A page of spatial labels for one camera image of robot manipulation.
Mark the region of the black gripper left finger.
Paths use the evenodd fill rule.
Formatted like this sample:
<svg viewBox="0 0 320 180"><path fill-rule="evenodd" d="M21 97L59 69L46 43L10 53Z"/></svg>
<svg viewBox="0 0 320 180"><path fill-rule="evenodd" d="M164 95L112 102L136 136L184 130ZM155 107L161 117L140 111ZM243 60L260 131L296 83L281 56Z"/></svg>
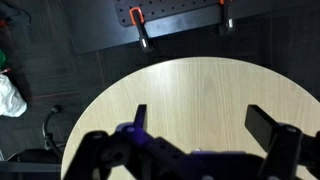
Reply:
<svg viewBox="0 0 320 180"><path fill-rule="evenodd" d="M124 167L136 180L182 180L185 154L163 138L145 131L147 106L139 105L134 121L120 124L112 135L84 135L63 180L107 180Z"/></svg>

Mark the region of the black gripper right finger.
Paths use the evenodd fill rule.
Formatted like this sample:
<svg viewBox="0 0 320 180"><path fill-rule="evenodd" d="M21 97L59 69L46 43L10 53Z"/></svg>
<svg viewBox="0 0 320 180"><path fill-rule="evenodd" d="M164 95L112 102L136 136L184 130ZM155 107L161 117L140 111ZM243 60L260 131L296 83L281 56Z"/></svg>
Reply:
<svg viewBox="0 0 320 180"><path fill-rule="evenodd" d="M320 179L319 133L304 134L293 125L275 121L253 104L247 106L245 127L267 153L258 171L260 179L296 180L299 165Z"/></svg>

